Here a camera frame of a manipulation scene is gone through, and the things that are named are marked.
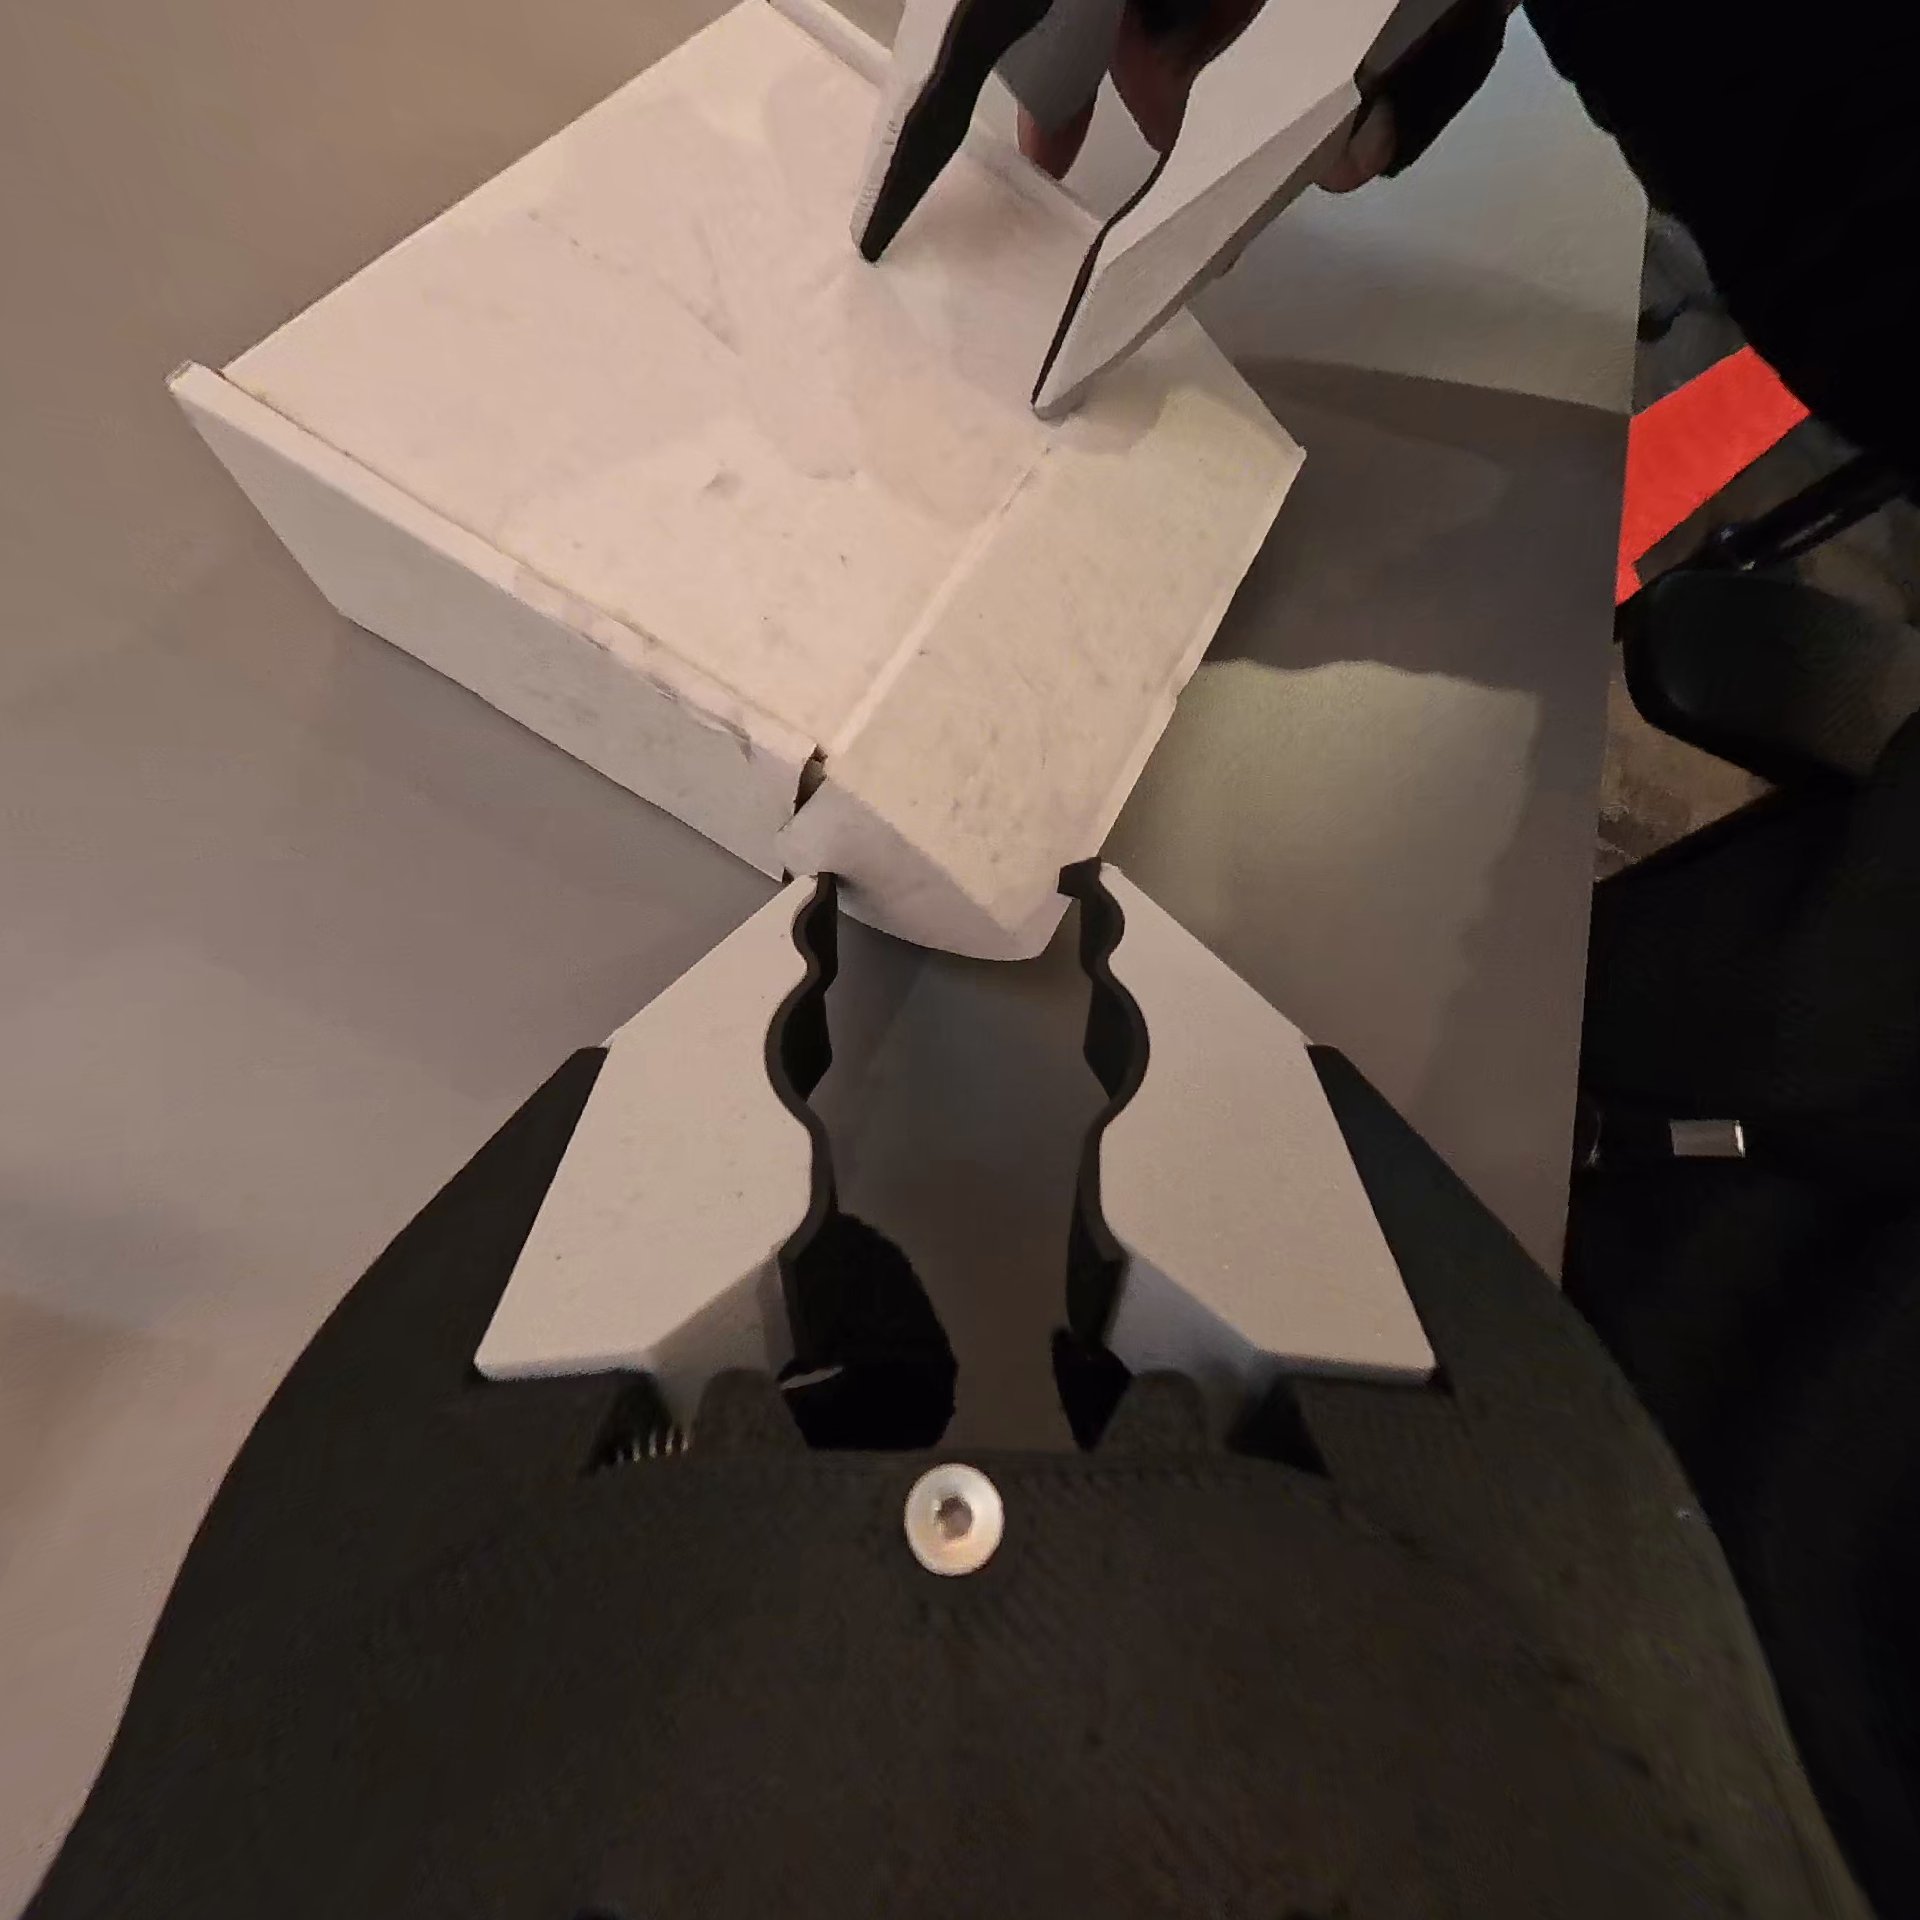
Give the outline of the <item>white cardboard box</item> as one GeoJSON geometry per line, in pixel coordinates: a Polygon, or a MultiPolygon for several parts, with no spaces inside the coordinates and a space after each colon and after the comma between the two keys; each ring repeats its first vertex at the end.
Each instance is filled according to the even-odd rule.
{"type": "Polygon", "coordinates": [[[1305,453],[1194,321],[1032,413],[1095,225],[982,134],[864,262],[882,69],[738,4],[169,391],[350,622],[756,870],[1018,963],[1305,453]]]}

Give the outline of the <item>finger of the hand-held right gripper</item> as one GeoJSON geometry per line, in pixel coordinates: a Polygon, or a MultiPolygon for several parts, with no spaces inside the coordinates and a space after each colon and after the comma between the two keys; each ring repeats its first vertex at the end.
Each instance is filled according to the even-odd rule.
{"type": "Polygon", "coordinates": [[[1045,3],[910,3],[879,84],[853,241],[877,262],[972,129],[996,65],[1032,33],[1045,3]]]}
{"type": "Polygon", "coordinates": [[[1327,165],[1360,119],[1481,4],[1262,4],[1206,59],[1184,124],[1096,230],[1041,357],[1030,405],[1072,412],[1088,386],[1226,269],[1327,165]]]}

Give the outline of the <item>person's right forearm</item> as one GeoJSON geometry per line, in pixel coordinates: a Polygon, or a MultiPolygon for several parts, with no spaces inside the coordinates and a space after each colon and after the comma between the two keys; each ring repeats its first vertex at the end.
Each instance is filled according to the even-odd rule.
{"type": "Polygon", "coordinates": [[[1918,4],[1538,3],[1549,62],[1823,426],[1918,471],[1918,4]]]}

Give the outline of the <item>orange office chair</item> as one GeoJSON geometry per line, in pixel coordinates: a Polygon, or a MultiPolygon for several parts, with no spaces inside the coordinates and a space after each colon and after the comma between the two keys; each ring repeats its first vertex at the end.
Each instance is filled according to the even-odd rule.
{"type": "MultiPolygon", "coordinates": [[[[1685,522],[1816,415],[1751,347],[1720,357],[1628,428],[1615,554],[1615,607],[1641,594],[1642,563],[1685,522]]],[[[1847,449],[1844,461],[1758,516],[1709,533],[1681,570],[1780,570],[1893,503],[1914,503],[1914,479],[1847,449]]]]}

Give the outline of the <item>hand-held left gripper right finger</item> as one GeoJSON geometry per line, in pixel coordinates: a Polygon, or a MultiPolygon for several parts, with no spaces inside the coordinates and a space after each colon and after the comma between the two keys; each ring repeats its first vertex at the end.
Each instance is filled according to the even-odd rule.
{"type": "Polygon", "coordinates": [[[1306,1035],[1103,860],[1069,863],[1084,1055],[1065,1333],[1128,1375],[1425,1383],[1432,1347],[1306,1035]]]}

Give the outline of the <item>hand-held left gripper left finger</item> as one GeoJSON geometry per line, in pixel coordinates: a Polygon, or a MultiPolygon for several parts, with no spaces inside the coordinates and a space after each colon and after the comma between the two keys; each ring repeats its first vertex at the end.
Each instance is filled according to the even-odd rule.
{"type": "Polygon", "coordinates": [[[809,1093],[834,972],[837,882],[798,877],[608,1038],[482,1379],[634,1373],[690,1422],[714,1375],[791,1361],[785,1268],[831,1209],[809,1093]]]}

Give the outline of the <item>person's right hand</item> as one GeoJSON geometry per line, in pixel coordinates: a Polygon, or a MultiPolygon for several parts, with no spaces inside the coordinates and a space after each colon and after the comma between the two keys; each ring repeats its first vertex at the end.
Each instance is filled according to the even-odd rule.
{"type": "MultiPolygon", "coordinates": [[[[1325,191],[1348,195],[1406,171],[1493,73],[1512,3],[1448,4],[1428,35],[1360,87],[1360,114],[1321,170],[1325,191]]],[[[1111,51],[1111,83],[1144,142],[1162,154],[1178,134],[1197,73],[1262,11],[1260,3],[1133,3],[1111,51]]]]}

